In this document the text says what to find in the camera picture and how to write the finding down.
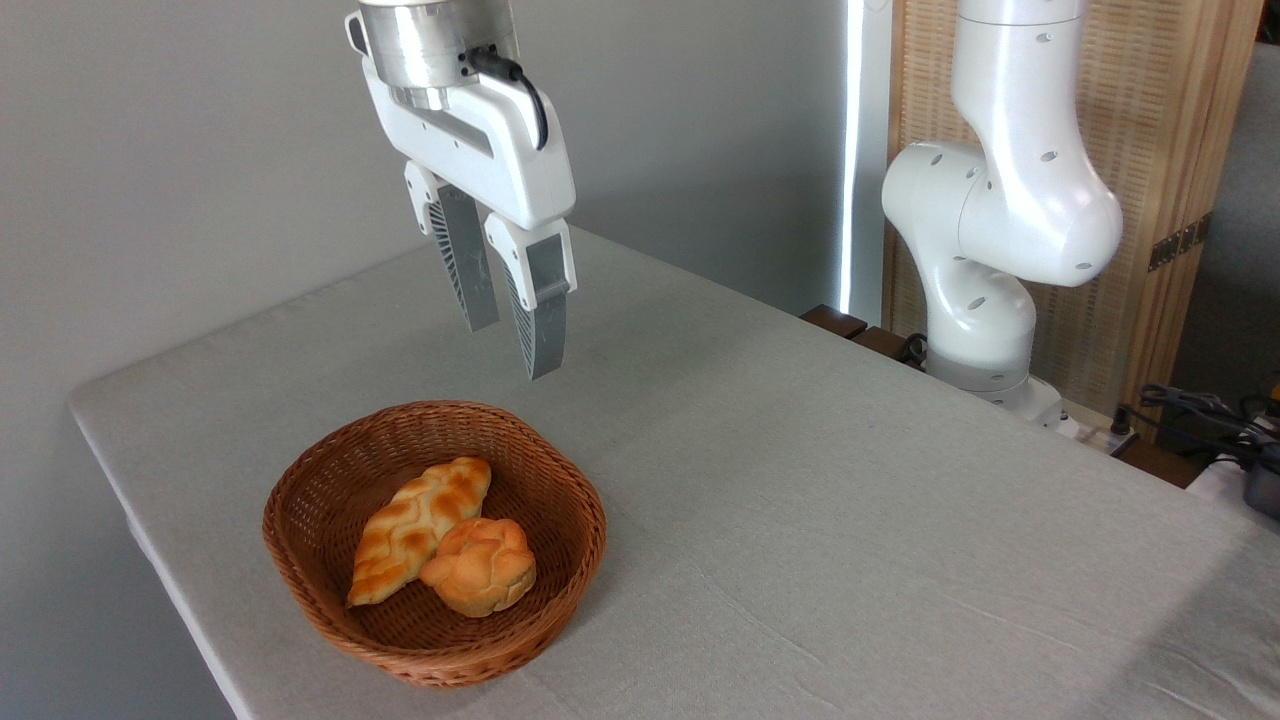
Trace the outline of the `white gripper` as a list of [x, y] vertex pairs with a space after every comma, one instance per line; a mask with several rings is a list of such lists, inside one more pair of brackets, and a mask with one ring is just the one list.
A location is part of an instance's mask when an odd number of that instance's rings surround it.
[[390, 145], [411, 159], [404, 183], [419, 228], [435, 240], [468, 328], [499, 320], [476, 199], [502, 215], [490, 214], [484, 228], [504, 264], [527, 375], [535, 380], [558, 369], [567, 299], [579, 283], [561, 219], [573, 209], [576, 188], [554, 105], [541, 100], [549, 136], [538, 150], [538, 117], [522, 86], [483, 76], [445, 88], [445, 108], [433, 110], [397, 99], [371, 59], [362, 70]]

